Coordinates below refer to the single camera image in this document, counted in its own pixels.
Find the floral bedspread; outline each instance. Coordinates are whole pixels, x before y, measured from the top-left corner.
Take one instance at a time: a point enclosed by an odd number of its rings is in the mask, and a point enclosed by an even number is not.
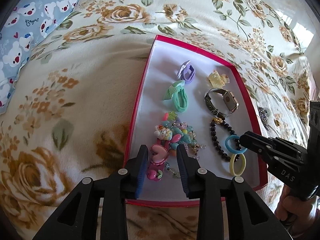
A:
[[[101,179],[121,168],[156,34],[234,64],[262,134],[306,147],[308,60],[292,30],[264,2],[82,0],[33,50],[0,116],[0,204],[26,240],[82,178]],[[269,111],[269,131],[259,106]],[[270,175],[259,192],[273,210],[281,188]],[[197,208],[128,205],[129,239],[196,239],[197,216]]]

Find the green hair tie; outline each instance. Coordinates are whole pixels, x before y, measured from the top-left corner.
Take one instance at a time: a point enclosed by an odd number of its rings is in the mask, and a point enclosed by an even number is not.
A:
[[[189,101],[184,90],[184,80],[179,80],[173,83],[166,91],[163,100],[172,99],[174,107],[178,112],[185,112],[188,108]]]

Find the silver screw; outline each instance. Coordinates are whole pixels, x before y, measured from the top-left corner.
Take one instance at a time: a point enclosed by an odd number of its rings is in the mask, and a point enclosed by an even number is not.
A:
[[[127,170],[127,169],[119,169],[118,173],[119,173],[120,175],[125,175],[125,174],[128,173],[128,170]]]
[[[206,174],[208,171],[205,168],[199,168],[198,173],[199,174]]]
[[[84,178],[83,180],[82,180],[82,183],[83,184],[89,184],[91,182],[91,178],[89,178],[89,177],[86,177],[86,178]]]
[[[236,176],[235,177],[235,182],[242,183],[242,182],[244,182],[244,179],[242,177],[240,177],[240,176]]]

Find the hand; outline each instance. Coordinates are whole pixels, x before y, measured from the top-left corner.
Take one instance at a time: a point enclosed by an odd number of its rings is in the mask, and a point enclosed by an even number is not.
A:
[[[292,225],[291,233],[303,233],[313,225],[316,219],[317,196],[307,201],[301,201],[299,198],[288,196],[289,193],[290,188],[284,185],[275,215],[282,221],[287,219],[288,212],[297,215],[297,219]]]

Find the bear print pillow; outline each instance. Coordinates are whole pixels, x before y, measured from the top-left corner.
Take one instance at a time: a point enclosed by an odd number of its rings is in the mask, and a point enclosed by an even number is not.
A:
[[[56,29],[79,0],[20,0],[0,32],[0,114],[8,106],[31,50]]]

